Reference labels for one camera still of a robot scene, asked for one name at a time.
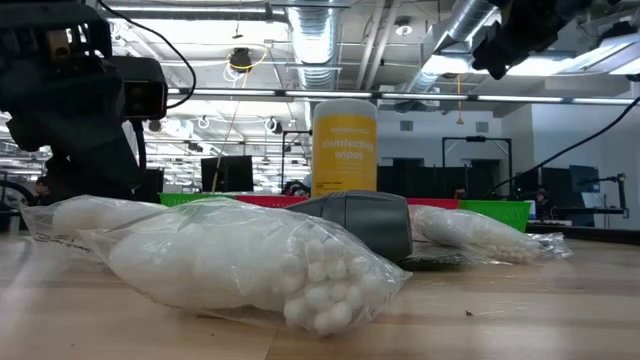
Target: disinfecting wipes container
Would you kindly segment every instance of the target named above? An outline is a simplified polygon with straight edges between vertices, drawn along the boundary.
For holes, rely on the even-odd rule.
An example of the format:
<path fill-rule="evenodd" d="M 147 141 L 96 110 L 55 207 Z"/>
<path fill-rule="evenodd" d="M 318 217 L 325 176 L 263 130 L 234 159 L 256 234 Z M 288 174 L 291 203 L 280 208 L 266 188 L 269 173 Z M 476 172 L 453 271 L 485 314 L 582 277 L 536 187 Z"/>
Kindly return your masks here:
<path fill-rule="evenodd" d="M 355 99 L 328 100 L 315 108 L 313 196 L 376 190 L 377 108 Z"/>

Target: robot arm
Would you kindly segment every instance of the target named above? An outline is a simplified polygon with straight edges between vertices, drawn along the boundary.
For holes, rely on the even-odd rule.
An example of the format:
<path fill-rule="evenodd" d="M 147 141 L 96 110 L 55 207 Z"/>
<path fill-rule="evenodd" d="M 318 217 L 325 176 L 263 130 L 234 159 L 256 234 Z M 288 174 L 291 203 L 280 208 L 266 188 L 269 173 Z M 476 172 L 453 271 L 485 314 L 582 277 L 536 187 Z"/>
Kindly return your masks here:
<path fill-rule="evenodd" d="M 144 169 L 122 122 L 142 135 L 142 121 L 165 116 L 167 91 L 157 61 L 112 55 L 109 24 L 91 7 L 0 5 L 0 110 L 11 114 L 7 127 L 21 149 L 51 147 L 47 176 L 57 198 L 132 198 Z"/>
<path fill-rule="evenodd" d="M 472 66 L 501 79 L 531 52 L 544 51 L 558 40 L 558 31 L 593 0 L 489 0 L 499 7 L 502 24 L 495 22 L 473 51 Z"/>

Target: gray object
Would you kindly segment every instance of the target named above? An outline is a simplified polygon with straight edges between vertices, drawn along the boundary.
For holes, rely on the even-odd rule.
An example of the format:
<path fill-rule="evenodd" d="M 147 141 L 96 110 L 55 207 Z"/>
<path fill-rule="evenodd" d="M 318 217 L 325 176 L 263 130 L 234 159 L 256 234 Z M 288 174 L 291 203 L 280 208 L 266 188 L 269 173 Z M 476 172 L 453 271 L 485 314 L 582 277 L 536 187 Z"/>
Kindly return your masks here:
<path fill-rule="evenodd" d="M 373 252 L 399 261 L 412 252 L 407 199 L 374 191 L 329 194 L 289 206 L 288 210 L 340 224 Z"/>

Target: ceiling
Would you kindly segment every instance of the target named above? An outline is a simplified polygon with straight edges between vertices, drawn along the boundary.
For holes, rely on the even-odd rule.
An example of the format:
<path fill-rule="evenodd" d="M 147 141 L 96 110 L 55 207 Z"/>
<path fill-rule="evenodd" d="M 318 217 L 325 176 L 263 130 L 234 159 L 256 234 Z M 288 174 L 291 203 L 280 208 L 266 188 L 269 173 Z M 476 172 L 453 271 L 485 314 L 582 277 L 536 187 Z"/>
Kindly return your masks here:
<path fill-rule="evenodd" d="M 446 19 L 451 14 L 455 1 L 404 1 L 397 9 L 397 17 L 407 17 L 412 32 L 400 36 L 392 31 L 383 55 L 383 65 L 376 73 L 373 86 L 398 86 L 407 82 L 422 67 L 421 44 L 429 26 Z M 224 6 L 233 12 L 243 6 L 263 6 L 264 3 L 234 1 L 107 1 L 115 5 L 166 5 L 179 8 L 208 4 Z M 637 7 L 637 3 L 623 1 L 615 7 L 609 7 L 604 1 L 597 1 L 588 14 L 588 21 L 612 17 L 616 13 L 625 12 Z M 352 1 L 351 6 L 341 11 L 339 48 L 337 66 L 340 68 L 337 89 L 355 90 L 356 78 L 360 62 L 363 58 L 375 0 Z M 162 33 L 192 64 L 197 74 L 199 88 L 246 87 L 246 88 L 299 88 L 291 30 L 285 23 L 266 23 L 260 21 L 212 21 L 173 19 L 134 19 L 141 24 Z M 188 69 L 179 57 L 164 41 L 155 35 L 134 26 L 122 19 L 111 17 L 114 53 L 117 55 L 145 56 L 156 58 L 163 65 L 163 71 L 170 87 L 189 87 L 192 83 Z M 551 50 L 570 51 L 576 54 L 587 51 L 594 46 L 593 34 L 584 30 L 575 22 L 567 25 L 559 34 L 558 41 Z M 255 65 L 248 75 L 238 76 L 227 71 L 227 58 L 234 48 L 249 48 L 250 57 Z M 441 76 L 435 87 L 440 92 L 481 93 L 499 95 L 567 95 L 579 96 L 615 96 L 628 89 L 628 81 L 624 76 L 607 74 L 591 76 L 506 76 L 500 81 L 493 80 L 483 74 L 460 74 L 459 76 Z M 279 170 L 267 167 L 261 171 L 262 161 L 267 156 L 271 163 L 281 161 L 282 135 L 274 134 L 269 128 L 272 121 L 281 124 L 284 130 L 308 130 L 311 125 L 310 109 L 312 105 L 303 102 L 250 102 L 250 101 L 208 101 L 196 99 L 172 109 L 162 121 L 160 132 L 147 130 L 149 144 L 147 152 L 151 155 L 151 167 L 164 167 L 167 180 L 178 184 L 194 182 L 198 184 L 199 157 L 226 155 L 254 155 L 256 161 L 256 183 L 265 189 L 278 190 L 280 182 Z M 443 102 L 439 111 L 447 112 L 457 108 L 455 102 Z M 504 116 L 513 111 L 513 106 L 499 103 L 466 103 L 465 111 L 492 111 L 494 116 Z M 295 135 L 288 135 L 293 140 Z M 189 150 L 182 142 L 191 139 L 200 143 L 201 149 Z M 202 141 L 217 142 L 205 144 Z M 285 178 L 302 179 L 308 173 L 304 166 L 309 158 L 308 136 L 302 135 L 291 143 L 290 159 L 298 164 L 288 166 Z"/>

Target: label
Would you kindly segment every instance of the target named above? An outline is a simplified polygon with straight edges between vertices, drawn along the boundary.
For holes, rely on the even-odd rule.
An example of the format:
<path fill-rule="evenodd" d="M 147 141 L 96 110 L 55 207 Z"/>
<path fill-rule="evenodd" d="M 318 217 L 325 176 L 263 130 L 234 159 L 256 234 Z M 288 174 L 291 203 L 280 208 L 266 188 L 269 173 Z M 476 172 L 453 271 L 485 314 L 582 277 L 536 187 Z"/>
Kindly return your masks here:
<path fill-rule="evenodd" d="M 33 240 L 42 243 L 59 244 L 66 248 L 79 250 L 85 254 L 92 253 L 92 250 L 82 240 L 69 235 L 48 235 L 37 232 L 33 235 Z"/>
<path fill-rule="evenodd" d="M 316 120 L 313 130 L 312 195 L 377 186 L 376 122 L 361 115 Z"/>

